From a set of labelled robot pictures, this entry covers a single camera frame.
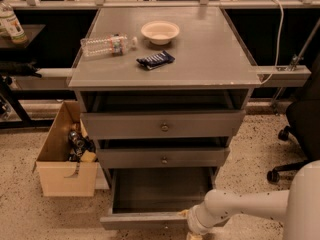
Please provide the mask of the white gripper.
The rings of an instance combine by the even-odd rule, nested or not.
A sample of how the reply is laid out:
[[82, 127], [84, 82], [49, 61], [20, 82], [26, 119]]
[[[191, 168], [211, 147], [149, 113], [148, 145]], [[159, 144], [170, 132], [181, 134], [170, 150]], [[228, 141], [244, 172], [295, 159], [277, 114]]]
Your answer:
[[178, 212], [179, 216], [187, 217], [187, 224], [192, 233], [205, 235], [213, 228], [213, 217], [204, 204]]

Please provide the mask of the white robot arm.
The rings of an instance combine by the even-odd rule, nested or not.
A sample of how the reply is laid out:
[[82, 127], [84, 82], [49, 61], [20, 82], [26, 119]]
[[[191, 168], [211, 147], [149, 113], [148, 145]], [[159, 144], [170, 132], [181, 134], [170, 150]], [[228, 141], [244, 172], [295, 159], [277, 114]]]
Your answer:
[[283, 222], [283, 240], [320, 240], [320, 161], [304, 165], [289, 190], [240, 195], [214, 189], [203, 202], [180, 214], [189, 228], [186, 240], [202, 240], [237, 214]]

